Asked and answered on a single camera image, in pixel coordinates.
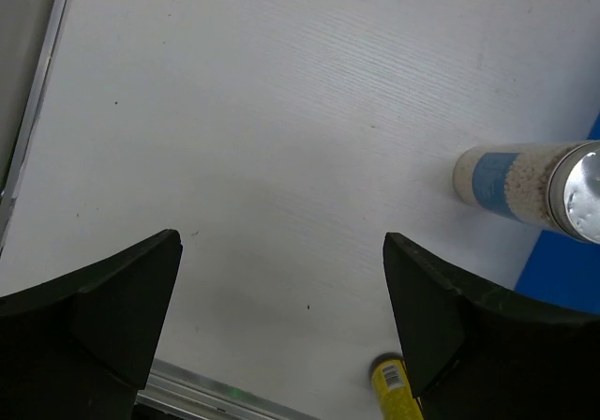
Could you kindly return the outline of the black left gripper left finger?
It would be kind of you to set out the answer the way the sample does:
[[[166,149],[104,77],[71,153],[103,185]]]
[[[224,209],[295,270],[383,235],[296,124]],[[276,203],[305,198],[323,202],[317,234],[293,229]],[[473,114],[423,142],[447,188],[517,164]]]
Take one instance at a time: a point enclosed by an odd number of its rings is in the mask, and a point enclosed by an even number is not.
[[[176,230],[1,299],[4,419],[128,419],[182,257]]]

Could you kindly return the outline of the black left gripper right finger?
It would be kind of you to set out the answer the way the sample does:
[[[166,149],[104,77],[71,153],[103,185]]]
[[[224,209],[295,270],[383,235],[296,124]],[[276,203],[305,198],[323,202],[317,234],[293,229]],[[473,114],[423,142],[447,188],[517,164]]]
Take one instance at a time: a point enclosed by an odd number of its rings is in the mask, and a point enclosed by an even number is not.
[[[427,419],[595,419],[599,318],[506,289],[398,232],[385,280]]]

